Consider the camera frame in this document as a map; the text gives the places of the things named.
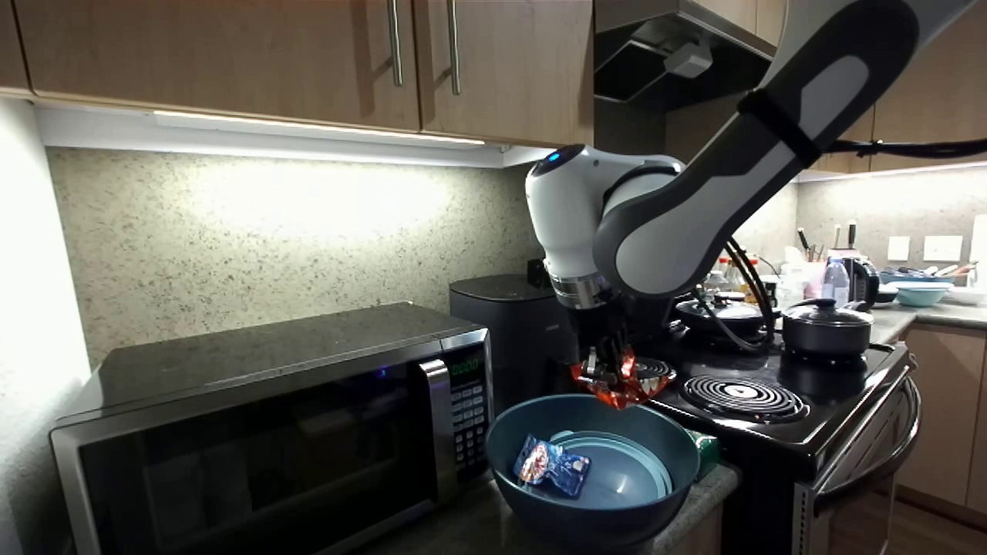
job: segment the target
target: range hood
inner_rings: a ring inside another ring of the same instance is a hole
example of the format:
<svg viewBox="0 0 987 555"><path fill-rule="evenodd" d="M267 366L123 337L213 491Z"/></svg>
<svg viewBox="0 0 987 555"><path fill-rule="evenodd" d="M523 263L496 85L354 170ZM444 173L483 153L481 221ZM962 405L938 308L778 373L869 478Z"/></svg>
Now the range hood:
<svg viewBox="0 0 987 555"><path fill-rule="evenodd" d="M688 0L596 0L596 100L664 110L753 91L773 47Z"/></svg>

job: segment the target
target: wooden cabinet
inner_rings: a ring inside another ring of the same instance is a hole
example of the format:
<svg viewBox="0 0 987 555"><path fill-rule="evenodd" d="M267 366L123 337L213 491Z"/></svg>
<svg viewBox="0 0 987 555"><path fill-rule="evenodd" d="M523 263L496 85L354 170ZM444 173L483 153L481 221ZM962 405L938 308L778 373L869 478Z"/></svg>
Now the wooden cabinet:
<svg viewBox="0 0 987 555"><path fill-rule="evenodd" d="M983 377L983 332L920 324L907 332L925 401L922 435L901 470L901 483L964 507Z"/></svg>
<svg viewBox="0 0 987 555"><path fill-rule="evenodd" d="M742 94L668 110L664 150L677 162L699 153L699 149L730 120L740 100Z"/></svg>
<svg viewBox="0 0 987 555"><path fill-rule="evenodd" d="M40 100L593 140L593 0L17 0Z"/></svg>
<svg viewBox="0 0 987 555"><path fill-rule="evenodd" d="M987 137L987 3L975 3L880 100L873 137L885 143L962 143ZM920 162L873 157L873 170L962 163L987 157Z"/></svg>
<svg viewBox="0 0 987 555"><path fill-rule="evenodd" d="M0 0L0 94L3 91L26 91L22 41L8 0Z"/></svg>
<svg viewBox="0 0 987 555"><path fill-rule="evenodd" d="M416 3L421 130L593 143L593 0Z"/></svg>
<svg viewBox="0 0 987 555"><path fill-rule="evenodd" d="M418 125L410 0L17 0L17 18L42 100Z"/></svg>
<svg viewBox="0 0 987 555"><path fill-rule="evenodd" d="M842 140L849 143L869 143L873 137L873 109L861 115L861 120L855 120ZM866 173L873 163L873 157L858 157L858 153L824 153L821 162L814 162L807 170L814 173Z"/></svg>
<svg viewBox="0 0 987 555"><path fill-rule="evenodd" d="M694 0L697 6L716 12L719 18L769 41L778 47L779 28L782 28L782 12L785 0Z"/></svg>
<svg viewBox="0 0 987 555"><path fill-rule="evenodd" d="M975 454L967 465L967 498L964 507L977 514L987 514L987 369L982 381L982 405L977 405L977 429L975 429Z"/></svg>

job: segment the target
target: countertop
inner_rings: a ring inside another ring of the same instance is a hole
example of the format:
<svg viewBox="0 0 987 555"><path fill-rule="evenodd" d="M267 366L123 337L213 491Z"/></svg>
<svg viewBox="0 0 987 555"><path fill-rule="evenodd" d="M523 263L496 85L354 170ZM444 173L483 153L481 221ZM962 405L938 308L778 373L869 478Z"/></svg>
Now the countertop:
<svg viewBox="0 0 987 555"><path fill-rule="evenodd" d="M648 547L632 549L632 555L671 555L681 553L683 537L716 514L726 498L736 486L736 472L730 465L711 465L704 481L697 481L667 530L660 530ZM473 553L473 555L544 555L561 553L558 547L529 537L520 521L498 499L492 481L481 481L438 513L398 527L394 534L356 549L362 555L431 555L431 553Z"/></svg>
<svg viewBox="0 0 987 555"><path fill-rule="evenodd" d="M869 308L869 343L894 343L914 321L931 324L960 324L960 327L983 327L987 331L987 308L983 305L934 305L934 308L901 308L894 303Z"/></svg>

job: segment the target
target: stainless steel microwave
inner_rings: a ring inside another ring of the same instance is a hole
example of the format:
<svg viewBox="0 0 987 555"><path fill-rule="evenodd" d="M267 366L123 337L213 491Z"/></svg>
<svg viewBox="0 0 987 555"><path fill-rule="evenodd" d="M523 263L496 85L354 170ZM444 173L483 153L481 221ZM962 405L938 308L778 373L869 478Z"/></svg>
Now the stainless steel microwave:
<svg viewBox="0 0 987 555"><path fill-rule="evenodd" d="M416 305L117 348L50 435L77 553L367 543L483 472L487 357Z"/></svg>

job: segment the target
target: cable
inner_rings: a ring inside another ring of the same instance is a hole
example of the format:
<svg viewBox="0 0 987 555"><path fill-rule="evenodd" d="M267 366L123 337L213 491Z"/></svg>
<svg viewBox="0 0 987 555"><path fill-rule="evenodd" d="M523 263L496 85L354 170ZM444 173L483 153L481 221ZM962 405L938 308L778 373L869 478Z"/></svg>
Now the cable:
<svg viewBox="0 0 987 555"><path fill-rule="evenodd" d="M742 257L740 243L730 238L726 243L727 257L735 259L740 278L747 280L757 313L763 313L763 327L766 337L757 343L749 343L742 337L736 337L719 316L716 308L706 303L706 297L699 290L694 290L697 305L708 316L708 321L740 348L749 354L757 354L766 348L771 348L771 324L773 324L773 313L771 313L771 297L769 287L763 285L757 272L749 264L749 259Z"/></svg>

